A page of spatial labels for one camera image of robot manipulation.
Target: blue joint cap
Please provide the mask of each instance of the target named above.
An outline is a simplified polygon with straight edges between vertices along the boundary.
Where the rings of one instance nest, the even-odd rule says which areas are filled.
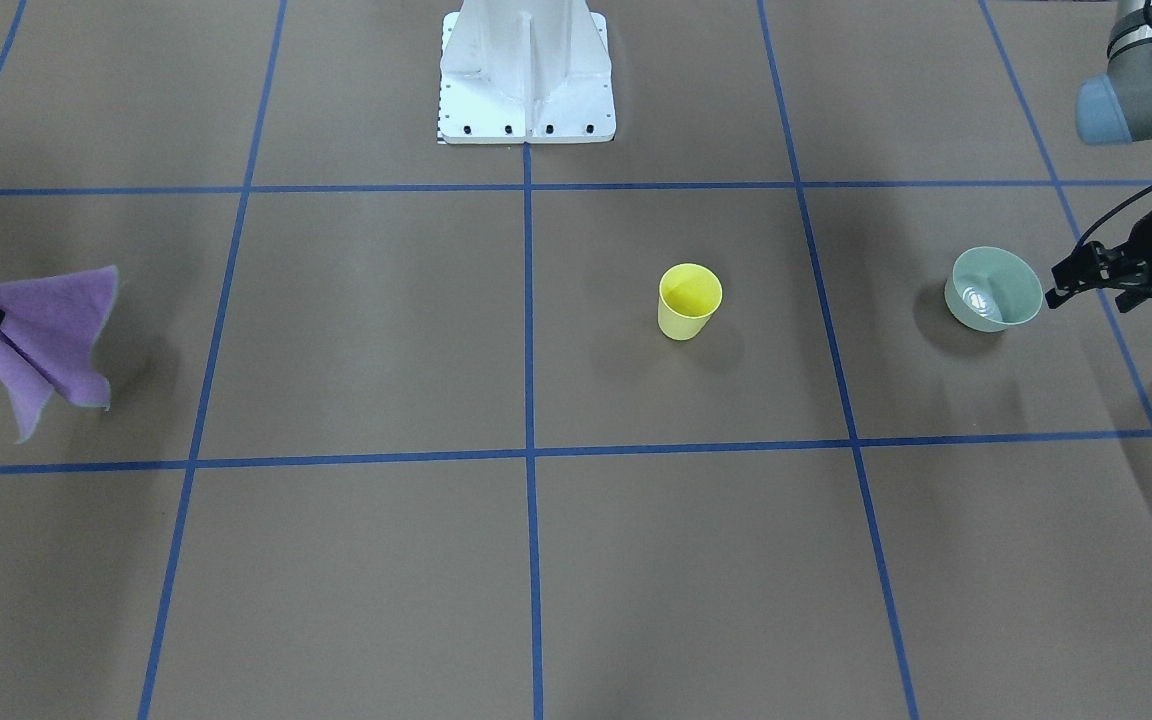
[[[1087,145],[1124,145],[1132,131],[1123,115],[1123,105],[1108,76],[1096,76],[1078,88],[1078,137]]]

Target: towel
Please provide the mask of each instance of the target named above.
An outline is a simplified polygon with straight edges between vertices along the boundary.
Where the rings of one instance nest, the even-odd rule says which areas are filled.
[[[118,295],[118,268],[0,283],[0,381],[12,397],[18,444],[33,435],[52,392],[109,410],[109,381],[92,369],[96,340]]]

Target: cup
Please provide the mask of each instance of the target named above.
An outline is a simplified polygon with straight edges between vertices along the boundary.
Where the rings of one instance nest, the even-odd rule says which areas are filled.
[[[954,262],[945,304],[967,327],[996,333],[1029,323],[1043,306],[1043,283],[1021,258],[1000,247],[973,247]]]
[[[672,266],[660,276],[657,324],[670,340],[691,340],[723,301],[718,275],[702,265]]]

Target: purple towel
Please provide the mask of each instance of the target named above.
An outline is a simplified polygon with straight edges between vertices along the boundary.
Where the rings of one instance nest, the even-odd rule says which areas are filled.
[[[109,410],[109,381],[92,369],[96,339],[118,295],[118,268],[0,285],[0,381],[20,442],[38,427],[52,389],[78,407]]]

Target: white mounting bracket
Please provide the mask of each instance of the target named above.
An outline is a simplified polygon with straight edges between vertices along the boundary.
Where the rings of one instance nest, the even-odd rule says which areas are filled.
[[[612,141],[607,47],[585,0],[465,0],[444,18],[439,141]]]

